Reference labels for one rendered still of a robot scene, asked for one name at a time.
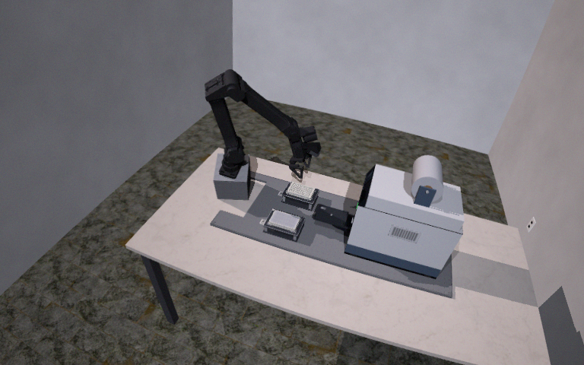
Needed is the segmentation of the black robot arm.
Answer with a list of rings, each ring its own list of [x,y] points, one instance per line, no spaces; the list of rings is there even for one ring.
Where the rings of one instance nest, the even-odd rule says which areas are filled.
[[[228,70],[205,83],[205,99],[211,105],[226,146],[224,148],[225,156],[219,170],[220,175],[236,179],[243,165],[245,155],[242,139],[236,135],[226,101],[224,100],[225,97],[230,97],[236,102],[242,101],[266,118],[288,137],[291,147],[298,147],[303,144],[299,148],[294,148],[297,158],[304,158],[308,153],[314,157],[319,156],[321,152],[320,142],[311,142],[318,140],[314,126],[299,128],[297,121],[293,117],[282,113],[278,108],[268,102],[253,90],[234,70]]]

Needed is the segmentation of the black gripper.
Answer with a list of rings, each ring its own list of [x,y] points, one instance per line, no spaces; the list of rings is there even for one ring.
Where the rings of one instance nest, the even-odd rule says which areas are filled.
[[[296,152],[295,152],[295,149],[294,148],[299,148],[302,145],[303,144],[301,144],[298,147],[291,147],[291,150],[293,152],[293,156],[290,159],[290,165],[289,165],[290,170],[292,170],[300,179],[303,178],[303,167],[304,167],[304,165],[306,166],[306,168],[309,168],[310,161],[311,161],[311,158],[312,158],[312,155],[309,154],[309,153],[304,158],[297,158]],[[306,161],[305,160],[307,160],[308,158],[309,158],[308,164],[306,164]],[[304,163],[304,165],[296,164],[297,161],[299,161],[299,163]],[[295,169],[299,169],[300,170],[300,175],[298,174],[298,172]]]

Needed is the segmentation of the light grey cylinder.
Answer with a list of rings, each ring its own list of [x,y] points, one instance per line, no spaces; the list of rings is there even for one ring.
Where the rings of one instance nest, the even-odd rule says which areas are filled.
[[[432,202],[443,194],[442,164],[434,156],[421,156],[413,164],[411,192],[415,198],[421,186],[431,186],[436,190]]]

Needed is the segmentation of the white multi-well plate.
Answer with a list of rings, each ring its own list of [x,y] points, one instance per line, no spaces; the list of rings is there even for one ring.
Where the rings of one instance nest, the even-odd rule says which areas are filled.
[[[298,216],[275,210],[268,224],[295,232],[300,219]]]

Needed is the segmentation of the white well plate with black square wells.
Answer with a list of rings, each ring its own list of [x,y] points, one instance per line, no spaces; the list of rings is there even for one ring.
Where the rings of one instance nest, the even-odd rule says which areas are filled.
[[[315,190],[316,190],[316,188],[313,188],[310,186],[305,186],[305,185],[299,184],[297,182],[292,182],[290,184],[286,194],[289,193],[289,195],[294,195],[296,197],[311,200]]]

